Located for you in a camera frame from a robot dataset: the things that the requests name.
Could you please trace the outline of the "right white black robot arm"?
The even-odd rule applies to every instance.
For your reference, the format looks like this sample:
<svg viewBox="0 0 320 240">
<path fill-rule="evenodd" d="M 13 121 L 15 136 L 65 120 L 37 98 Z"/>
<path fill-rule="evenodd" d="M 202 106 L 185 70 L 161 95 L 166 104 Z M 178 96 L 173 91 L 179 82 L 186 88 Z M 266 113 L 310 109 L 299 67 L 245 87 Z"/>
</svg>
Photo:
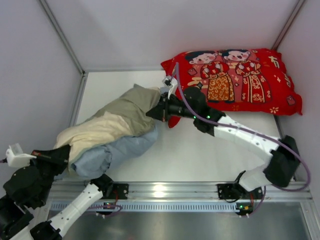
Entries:
<svg viewBox="0 0 320 240">
<path fill-rule="evenodd" d="M 259 134 L 237 123 L 224 112 L 208 106 L 206 97 L 197 87 L 183 92 L 185 100 L 163 93 L 158 104 L 146 115 L 167 122 L 170 117 L 193 119 L 194 126 L 202 133 L 233 142 L 263 160 L 263 164 L 252 170 L 239 173 L 234 182 L 221 187 L 221 198 L 243 198 L 250 192 L 267 185 L 286 188 L 300 165 L 298 148 L 293 137 L 279 139 Z"/>
</svg>

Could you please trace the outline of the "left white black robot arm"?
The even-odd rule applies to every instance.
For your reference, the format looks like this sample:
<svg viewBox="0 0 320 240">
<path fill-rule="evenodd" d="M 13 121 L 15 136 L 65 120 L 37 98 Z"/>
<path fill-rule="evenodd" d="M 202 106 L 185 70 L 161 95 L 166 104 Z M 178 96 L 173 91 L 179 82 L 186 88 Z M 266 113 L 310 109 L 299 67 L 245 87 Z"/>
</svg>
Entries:
<svg viewBox="0 0 320 240">
<path fill-rule="evenodd" d="M 5 162 L 17 164 L 3 188 L 0 199 L 0 238 L 2 240 L 61 240 L 93 203 L 110 195 L 113 180 L 107 175 L 90 180 L 86 188 L 59 214 L 29 229 L 35 210 L 46 205 L 55 177 L 68 166 L 71 147 L 33 150 L 31 154 L 6 152 Z"/>
</svg>

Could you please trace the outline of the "green beige patchwork pillowcase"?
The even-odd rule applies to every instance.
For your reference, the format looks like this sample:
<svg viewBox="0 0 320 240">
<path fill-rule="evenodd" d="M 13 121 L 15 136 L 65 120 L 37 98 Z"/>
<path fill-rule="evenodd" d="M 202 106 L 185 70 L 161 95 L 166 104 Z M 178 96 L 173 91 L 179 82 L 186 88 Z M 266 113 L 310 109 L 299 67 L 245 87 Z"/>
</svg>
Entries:
<svg viewBox="0 0 320 240">
<path fill-rule="evenodd" d="M 70 146 L 69 175 L 96 179 L 142 156 L 158 138 L 156 122 L 146 113 L 161 93 L 158 87 L 135 84 L 84 122 L 63 130 L 54 148 Z"/>
</svg>

